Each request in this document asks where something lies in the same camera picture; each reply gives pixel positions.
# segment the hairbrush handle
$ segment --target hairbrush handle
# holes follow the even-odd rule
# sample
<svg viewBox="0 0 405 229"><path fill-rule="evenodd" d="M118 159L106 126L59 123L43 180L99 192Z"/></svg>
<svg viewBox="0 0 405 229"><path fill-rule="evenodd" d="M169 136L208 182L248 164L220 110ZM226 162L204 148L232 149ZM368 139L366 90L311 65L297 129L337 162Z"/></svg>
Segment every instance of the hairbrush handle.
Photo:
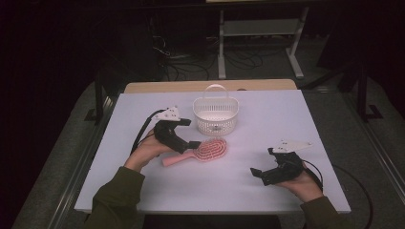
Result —
<svg viewBox="0 0 405 229"><path fill-rule="evenodd" d="M182 161L184 159L187 159L189 157L196 157L194 155L193 150L187 151L182 155L170 156L170 157L164 158L161 162L163 163L163 166L169 166L169 165L175 164L177 162L180 162L180 161Z"/></svg>

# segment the table surface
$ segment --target table surface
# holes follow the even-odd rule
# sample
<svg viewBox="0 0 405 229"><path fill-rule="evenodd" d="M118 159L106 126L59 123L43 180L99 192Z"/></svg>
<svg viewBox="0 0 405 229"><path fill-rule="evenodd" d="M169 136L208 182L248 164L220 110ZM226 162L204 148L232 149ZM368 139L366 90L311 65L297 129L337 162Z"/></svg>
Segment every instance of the table surface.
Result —
<svg viewBox="0 0 405 229"><path fill-rule="evenodd" d="M192 111L199 92L121 94L100 143L91 170L75 205L78 211L91 212L92 199L129 156L134 139L152 112L177 105L189 127L178 127L184 140L205 140L196 126ZM210 92L224 96L224 92ZM224 138L225 156L209 162L188 158L169 167L153 159L142 173L146 176L138 209L156 214L283 214L301 212L296 196L277 186L264 186L250 168L262 171L277 166L267 148L281 140L311 142L312 147L297 151L315 164L324 178L325 195L340 213L351 208L330 165L322 141L310 116L305 99L298 90L229 92L240 102L234 132ZM150 123L153 128L156 121Z"/></svg>

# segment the wire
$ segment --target wire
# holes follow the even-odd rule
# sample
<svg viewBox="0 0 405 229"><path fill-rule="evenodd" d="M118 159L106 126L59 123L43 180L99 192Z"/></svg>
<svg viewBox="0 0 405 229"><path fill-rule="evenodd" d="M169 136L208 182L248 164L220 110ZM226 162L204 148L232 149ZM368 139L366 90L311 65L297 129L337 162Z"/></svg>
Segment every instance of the wire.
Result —
<svg viewBox="0 0 405 229"><path fill-rule="evenodd" d="M163 69L164 69L164 73L165 73L166 76L167 76L167 81L170 82L169 69L167 68L167 66L164 66Z"/></svg>
<svg viewBox="0 0 405 229"><path fill-rule="evenodd" d="M158 36L158 35L153 35L152 36L153 38L158 38L159 40L161 40L162 42L163 42L163 47L164 48L166 48L166 41L164 40L164 38L163 37L161 37L161 36Z"/></svg>
<svg viewBox="0 0 405 229"><path fill-rule="evenodd" d="M152 49L154 49L154 50L156 50L156 51L158 51L158 52L160 52L160 53L162 53L164 55L170 56L170 52L168 52L168 51L164 51L164 50L161 50L161 49L156 48L156 47L152 47Z"/></svg>
<svg viewBox="0 0 405 229"><path fill-rule="evenodd" d="M137 135L137 138L134 141L134 144L132 146L132 150L131 150L131 154L137 149L137 147L139 146L139 144L141 143L140 138L142 137L143 133L145 132L146 128L148 127L149 123L152 120L152 117L155 116L158 113L164 112L165 110L158 110L153 112L148 118L146 118L145 123L143 123L143 126L140 128L139 133Z"/></svg>
<svg viewBox="0 0 405 229"><path fill-rule="evenodd" d="M367 198L367 201L369 202L369 219L367 221L366 226L364 227L365 229L368 229L371 227L372 222L373 222L373 201L372 198L370 197L369 192L367 191L367 189L364 187L364 185L360 182L360 180L358 180L355 176L353 176L350 172L348 172L347 170L343 169L342 167L339 167L335 164L332 164L332 166L334 168L339 169L340 171L344 172L345 174L347 174L349 177L351 177L361 188L361 190L363 191L364 195Z"/></svg>
<svg viewBox="0 0 405 229"><path fill-rule="evenodd" d="M150 135L144 137L142 140L140 140L140 141L138 142L138 146L140 145L140 143L142 143L142 141L143 141L144 139L146 139L146 138L148 138L149 136L152 136L152 135L155 135L155 133L150 134Z"/></svg>
<svg viewBox="0 0 405 229"><path fill-rule="evenodd" d="M253 70L255 68L261 67L264 64L262 57L278 54L282 52L286 47L288 47L288 45L283 45L276 52L262 53L263 50L268 48L270 40L271 39L267 39L266 43L261 47L253 47L247 43L246 39L244 39L245 45L243 46L243 48L255 48L255 51L253 52L242 51L240 47L236 47L234 44L231 43L231 46L235 49L232 51L232 53L236 56L237 59L230 56L229 54L224 55L225 59L235 68L242 70Z"/></svg>
<svg viewBox="0 0 405 229"><path fill-rule="evenodd" d="M324 183L324 178L322 177L321 171L319 171L319 169L314 164L310 163L309 161L307 161L307 160L303 160L303 161L310 164L313 168L316 169L316 171L318 171L319 177L321 178L321 183L323 184Z"/></svg>
<svg viewBox="0 0 405 229"><path fill-rule="evenodd" d="M216 55L212 55L212 60L210 61L210 63L208 64L207 67L203 66L203 61L206 60L206 58L201 58L198 57L197 55L187 55L184 58L182 58L183 61L181 61L181 59L169 59L166 63L165 66L172 68L173 70L175 70L175 74L176 74L176 78L175 81L177 81L179 79L180 75L183 75L184 80L186 80L186 74L185 73L181 73L182 72L186 72L186 73L205 73L206 74L206 80L209 80L209 69L212 68L212 66L214 65L214 63L216 62L217 58ZM168 80L170 81L170 72L167 71L167 77Z"/></svg>

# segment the black cable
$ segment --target black cable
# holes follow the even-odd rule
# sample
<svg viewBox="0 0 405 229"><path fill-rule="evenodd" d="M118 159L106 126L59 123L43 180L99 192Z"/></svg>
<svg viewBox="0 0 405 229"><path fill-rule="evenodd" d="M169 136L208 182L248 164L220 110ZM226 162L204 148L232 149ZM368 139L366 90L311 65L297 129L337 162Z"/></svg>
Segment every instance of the black cable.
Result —
<svg viewBox="0 0 405 229"><path fill-rule="evenodd" d="M243 54L241 54L241 53L237 53L237 51L233 51L233 53L234 53L238 58L240 58L241 60L250 60L250 61L253 63L253 66L254 66L255 68L263 66L263 58L262 58L261 56L257 55L256 53L249 53L249 52L247 52L247 51L244 51L244 52L247 53L247 54L249 54L250 56L245 56L245 55L243 55ZM258 63L258 64L254 61L254 57L256 57L256 58L259 59L259 63Z"/></svg>
<svg viewBox="0 0 405 229"><path fill-rule="evenodd" d="M170 56L170 57L168 57L168 61L172 64L179 63L179 62L195 64L195 63L203 61L203 58L198 54L191 53L191 54Z"/></svg>
<svg viewBox="0 0 405 229"><path fill-rule="evenodd" d="M319 171L319 169L314 164L310 163L309 161L307 161L307 160L303 160L303 161L310 164L313 168L316 169L316 171L318 171L319 177L321 178L321 183L323 184L324 183L324 178L322 177L321 171Z"/></svg>
<svg viewBox="0 0 405 229"><path fill-rule="evenodd" d="M255 56L257 56L257 53L259 53L259 51L254 51L253 53L250 53L248 51L240 51L240 50L232 50L233 53L235 53L235 55L237 55L240 59L246 60L246 59L251 59ZM245 52L247 54L247 56L242 55L242 54L238 54L237 52Z"/></svg>
<svg viewBox="0 0 405 229"><path fill-rule="evenodd" d="M248 44L247 39L244 39L244 44L245 44L246 48L248 48L248 49L252 48L252 46L250 44ZM255 49L254 51L252 51L252 53L250 53L248 51L245 51L245 52L250 54L251 57L254 57L254 56L258 56L257 54L260 52L260 50L265 47L266 47L266 44L264 44L264 46L260 47L259 49Z"/></svg>
<svg viewBox="0 0 405 229"><path fill-rule="evenodd" d="M196 64L196 63L199 63L199 62L202 62L203 60L202 59L200 59L200 58L197 58L197 60L192 60L192 61L190 61L190 62L176 62L176 61L173 61L173 60L169 60L167 63L166 63L166 65L167 66L169 66L169 67L171 67L171 68L173 68L175 71L176 71L176 73L177 73L177 77L176 77L176 80L178 79L178 77L179 77L179 75L180 74L183 74L183 73L180 73L179 72L179 70L181 70L181 71L184 71L184 72L188 72L188 73L200 73L200 72L205 72L206 73L206 80L209 80L209 76L210 76L210 74L209 74L209 69L214 65L214 63L215 63L215 61L217 60L217 58L216 58L216 56L214 55L214 57L212 58L212 61L209 63L209 65L207 66L207 67L205 67L205 66L203 66L203 65L201 65L201 64ZM179 67L179 66L192 66L192 67L197 67L198 69L197 70L189 70L189 69L186 69L186 68L182 68L182 67Z"/></svg>
<svg viewBox="0 0 405 229"><path fill-rule="evenodd" d="M152 135L155 135L155 133L150 134L150 135L147 135L147 136L144 137L142 140L140 140L140 141L138 142L138 144L137 144L137 147L140 145L140 143L142 143L142 141L143 141L144 139L146 139L146 138L148 138L149 136L152 136Z"/></svg>
<svg viewBox="0 0 405 229"><path fill-rule="evenodd" d="M372 201L372 198L370 197L369 192L366 190L366 188L364 187L364 185L363 185L356 177L354 177L350 172L348 172L347 170L345 170L345 169L343 169L342 167L339 167L339 166L337 166L337 165L335 165L335 164L332 164L332 166L333 166L334 168L337 168L337 169L339 169L340 171L344 172L344 173L345 173L346 175L348 175L349 177L351 177L351 178L360 186L360 188L362 189L364 195L365 195L366 198L367 198L367 201L369 202L369 219L368 219L367 224L366 224L366 226L365 226L364 228L365 228L365 229L370 228L371 225L372 225L372 222L373 222L373 211L374 211L374 209L373 209L373 201Z"/></svg>
<svg viewBox="0 0 405 229"><path fill-rule="evenodd" d="M131 154L137 149L137 147L140 144L140 138L142 137L143 133L145 132L146 128L148 127L149 123L152 121L152 117L155 116L158 113L164 112L165 110L158 110L153 112L148 118L146 118L145 123L143 123L142 128L140 128L140 131L137 135L137 138L134 141L134 145L132 146Z"/></svg>
<svg viewBox="0 0 405 229"><path fill-rule="evenodd" d="M176 71L176 72L175 72L176 77L175 77L175 80L174 80L174 81L178 81L179 76L180 76L181 74L184 76L184 80L187 79L186 76L185 76L185 74L184 74L184 73L180 73L180 72L179 72L179 69L176 68L174 65L172 65L172 64L166 64L166 66L167 66L167 67L170 67L170 68L172 68L172 69L174 69L174 70ZM171 81L171 79L170 79L170 72L169 72L169 71L167 71L167 79L168 79L168 81Z"/></svg>
<svg viewBox="0 0 405 229"><path fill-rule="evenodd" d="M164 66L164 73L166 74L166 76L167 76L167 81L169 81L170 82L170 76L169 76L169 69L167 68L168 66Z"/></svg>
<svg viewBox="0 0 405 229"><path fill-rule="evenodd" d="M238 69L241 69L241 70L253 70L253 69L256 68L256 66L254 65L254 63L253 63L253 65L246 64L246 63L244 63L244 62L241 62L241 61L238 61L238 60L232 58L232 57L229 56L228 54L225 54L225 53L224 53L224 57L225 57L225 60L226 60L227 62L229 62L229 64L231 64L231 65L234 66L235 68L238 68ZM239 64L239 65L242 65L242 66L245 66L245 68L240 67L240 66L237 66L235 63L237 63L237 64Z"/></svg>
<svg viewBox="0 0 405 229"><path fill-rule="evenodd" d="M214 56L213 60L211 61L211 63L207 67L205 67L206 69L211 68L212 65L215 63L215 59L216 59L215 56ZM183 59L186 59L186 60L191 59L191 61L180 62L180 63L178 62L178 61L181 61ZM205 58L202 57L201 55L190 54L189 56L185 56L185 57L182 57L182 58L169 58L168 62L170 64L197 64L199 62L203 62L204 60L205 60Z"/></svg>
<svg viewBox="0 0 405 229"><path fill-rule="evenodd" d="M279 46L278 46L278 50L277 50L276 52L270 52L270 53L262 54L261 52L262 52L264 49L269 48L269 44L271 43L271 42L270 42L271 39L274 39L274 38L268 38L267 41L266 41L266 43L263 45L263 47L260 48L260 51L257 53L257 55L262 56L262 57L265 57L265 56L272 56L272 55L278 54L278 53L280 53L280 52L283 52L286 48L288 48L288 47L291 46L291 45L290 45L290 44L291 44L291 41L288 41L287 44L279 45Z"/></svg>
<svg viewBox="0 0 405 229"><path fill-rule="evenodd" d="M187 80L187 75L185 75L185 73L178 73L178 75L176 75L175 81L179 80L179 76L182 75L182 80L186 81Z"/></svg>

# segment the basket handle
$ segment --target basket handle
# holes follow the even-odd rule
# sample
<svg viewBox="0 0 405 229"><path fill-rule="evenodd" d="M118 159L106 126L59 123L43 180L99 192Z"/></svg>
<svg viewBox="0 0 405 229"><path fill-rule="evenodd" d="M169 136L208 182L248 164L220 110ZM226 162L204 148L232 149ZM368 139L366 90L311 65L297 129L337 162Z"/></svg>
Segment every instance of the basket handle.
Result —
<svg viewBox="0 0 405 229"><path fill-rule="evenodd" d="M211 85L209 85L208 87L206 87L206 89L203 91L202 97L205 98L205 93L206 93L206 91L208 91L208 90L210 90L210 89L213 89L213 88L224 89L224 91L226 92L226 97L229 97L229 93L228 93L227 89L226 89L223 85L221 85L221 84L211 84Z"/></svg>

